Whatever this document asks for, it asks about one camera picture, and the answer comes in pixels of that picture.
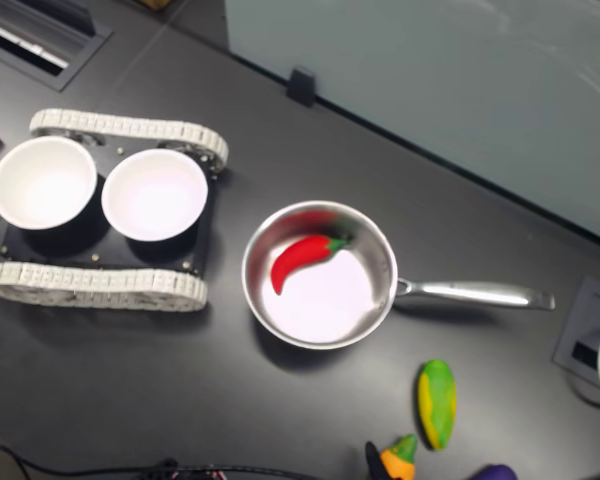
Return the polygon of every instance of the green stem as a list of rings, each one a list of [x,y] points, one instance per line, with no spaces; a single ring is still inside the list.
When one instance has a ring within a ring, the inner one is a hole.
[[[349,240],[342,238],[332,238],[329,241],[329,243],[327,243],[327,250],[329,250],[331,253],[335,253],[342,247],[344,247],[347,243],[349,243]]]
[[[412,433],[401,439],[389,450],[396,457],[401,458],[405,462],[409,462],[414,465],[413,458],[416,454],[416,447],[418,446],[418,439]]]

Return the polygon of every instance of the toy eggplant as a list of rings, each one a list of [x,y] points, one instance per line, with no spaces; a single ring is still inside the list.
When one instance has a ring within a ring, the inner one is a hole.
[[[491,465],[471,480],[518,480],[518,477],[506,465]]]
[[[456,416],[456,385],[451,369],[442,360],[430,360],[420,373],[418,413],[431,447],[445,448]]]

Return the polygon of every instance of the stainless steel pan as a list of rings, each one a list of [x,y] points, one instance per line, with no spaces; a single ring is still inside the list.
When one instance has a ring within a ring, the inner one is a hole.
[[[293,273],[282,295],[269,273],[285,248],[306,235],[350,238],[328,262]],[[315,350],[355,343],[384,320],[396,296],[428,296],[483,305],[552,310],[553,296],[490,282],[418,283],[398,278],[396,259],[380,229],[362,213],[334,202],[284,208],[255,232],[242,262],[242,285],[256,318],[271,333]]]

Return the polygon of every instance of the black table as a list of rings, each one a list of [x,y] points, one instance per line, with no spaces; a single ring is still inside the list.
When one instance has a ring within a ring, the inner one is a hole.
[[[0,63],[0,157],[28,138],[35,111],[53,106],[220,132],[231,154],[206,275],[210,305],[164,314],[0,300],[0,437],[66,469],[174,456],[364,478],[364,442],[384,446],[415,430],[416,372],[441,357],[457,380],[456,428],[443,453],[419,450],[419,479],[464,479],[492,462],[520,478],[597,478],[600,410],[572,392],[551,357],[583,276],[600,280],[599,246],[331,111],[291,102],[163,17],[92,3],[115,34],[63,93]],[[113,155],[117,146],[105,148]],[[373,218],[407,278],[545,288],[558,308],[407,302],[353,347],[287,347],[250,314],[240,261],[264,218],[308,199]],[[4,229],[0,221],[0,242]]]

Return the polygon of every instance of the white bowl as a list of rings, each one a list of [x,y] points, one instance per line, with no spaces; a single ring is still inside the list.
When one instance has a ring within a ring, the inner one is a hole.
[[[93,158],[79,143],[28,140],[0,161],[0,215],[28,230],[57,227],[84,209],[97,183]]]
[[[124,236],[156,242],[193,225],[208,192],[204,172],[185,154],[144,150],[113,169],[102,191],[102,209]]]

